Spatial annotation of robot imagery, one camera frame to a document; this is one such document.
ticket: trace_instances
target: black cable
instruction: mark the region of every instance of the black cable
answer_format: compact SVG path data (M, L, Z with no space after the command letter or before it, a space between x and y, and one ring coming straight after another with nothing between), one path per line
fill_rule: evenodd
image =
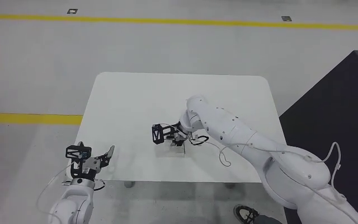
M193 146L199 146L199 145L201 145L201 144L203 144L203 143L205 143L207 140L209 140L209 137L208 136L199 136L197 139L195 139L195 140L199 140L200 138L205 138L205 140L203 140L203 141L201 141L201 142L199 142L199 143L195 143L195 144L193 144L190 140L190 142L191 142L191 144L193 145Z
M103 183L103 186L100 187L100 188L94 189L93 191L95 191L95 192L98 191L98 190L102 190L102 189L105 188L105 186L106 186L106 183L105 183L103 180L98 180L98 181L102 182L102 183Z

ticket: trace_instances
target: cable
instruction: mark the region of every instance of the cable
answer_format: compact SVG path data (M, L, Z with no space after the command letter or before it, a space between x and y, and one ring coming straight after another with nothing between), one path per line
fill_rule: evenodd
M231 166L231 162L226 159L225 154L224 154L223 151L219 148L219 146L217 146L217 145L215 145L215 144L213 144L213 143L211 143L211 142L207 142L207 141L197 141L197 140L195 140L195 139L190 139L190 138L189 138L189 141L190 141L190 140L193 140L193 141L195 141L195 142L201 142L201 143L212 144L213 146L215 146L215 147L218 148L218 150L219 150L219 161L220 161L220 163L221 163L223 166L226 166L226 167ZM223 155L225 162L227 162L229 165L226 165L226 164L223 163L222 158L220 157L221 155Z
M66 169L67 169L68 167L70 167L72 164L74 164L74 162L72 162L70 165L66 166L64 169L62 169L60 172L58 172L58 173L49 181L49 183L46 185L46 187L41 191L40 195L38 196L38 198L37 198L37 200L36 200L36 208L37 208L37 210L39 210L39 212L41 212L41 213L43 213L43 214L48 214L48 215L50 215L50 216L56 217L56 218L60 221L60 224L61 224L62 222L61 222L61 219L60 219L57 215L52 214L52 213L50 213L50 212L43 211L43 210L40 209L40 207L39 207L39 201L40 201L41 195L45 192L45 190L47 189L47 187L56 179L56 177L57 177L58 175L60 175L64 170L66 170Z
M96 191L98 191L98 190L102 190L103 188L105 188L106 183L105 183L102 179L95 179L95 180L102 182L102 183L103 183L103 186L100 187L100 188L94 189L94 190L93 190L94 192L96 192Z

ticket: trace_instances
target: table leg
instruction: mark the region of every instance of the table leg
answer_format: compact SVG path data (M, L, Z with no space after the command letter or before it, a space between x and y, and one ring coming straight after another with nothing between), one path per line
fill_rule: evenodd
M135 184L135 181L125 181L124 182L124 186L126 188L131 188L132 186L134 186L134 184Z

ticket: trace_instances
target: floor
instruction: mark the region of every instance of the floor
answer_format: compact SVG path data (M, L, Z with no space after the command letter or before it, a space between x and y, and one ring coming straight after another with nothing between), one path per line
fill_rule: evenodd
M173 23L0 19L0 113L83 114L101 72L259 75L281 115L334 66L358 49L354 0L0 0L0 15L178 18L206 21L328 24L328 29ZM0 124L0 222L45 223L35 201L60 170L76 125ZM285 223L260 184L226 189L211 183L121 183L95 195L91 223L237 223L237 203ZM49 208L63 192L46 192Z

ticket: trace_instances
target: white cable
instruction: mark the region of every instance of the white cable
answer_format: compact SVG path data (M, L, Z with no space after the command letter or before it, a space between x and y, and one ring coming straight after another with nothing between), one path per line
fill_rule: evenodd
M58 172L50 181L49 183L46 185L46 187L41 191L40 195L38 196L37 200L36 200L36 208L37 210L39 210L39 212L43 213L43 214L48 214L50 216L53 216L53 217L56 217L59 221L60 221L60 224L62 223L61 222L61 219L55 215L55 214L51 214L50 212L47 212L47 211L43 211L40 209L39 207L39 201L40 201L40 198L41 198L41 195L45 192L45 190L47 189L47 187L56 179L56 177L58 175L60 175L64 170L66 170L69 166L71 166L72 164L74 164L74 162L72 162L70 165L66 166L64 169L62 169L60 172Z
M226 167L231 166L231 162L226 159L225 154L222 152L222 150L219 148L219 146L217 146L217 145L215 145L215 144L213 144L213 143L211 143L211 142L198 141L198 140L195 140L195 139L190 139L190 140L195 141L195 142L203 142L203 143L207 143L207 144L212 144L213 146L215 146L215 147L218 148L218 150L219 150L219 161L220 161L220 163L221 163L223 166L226 166ZM227 162L229 165L226 165L226 164L223 163L222 158L220 157L221 154L224 156L225 162Z

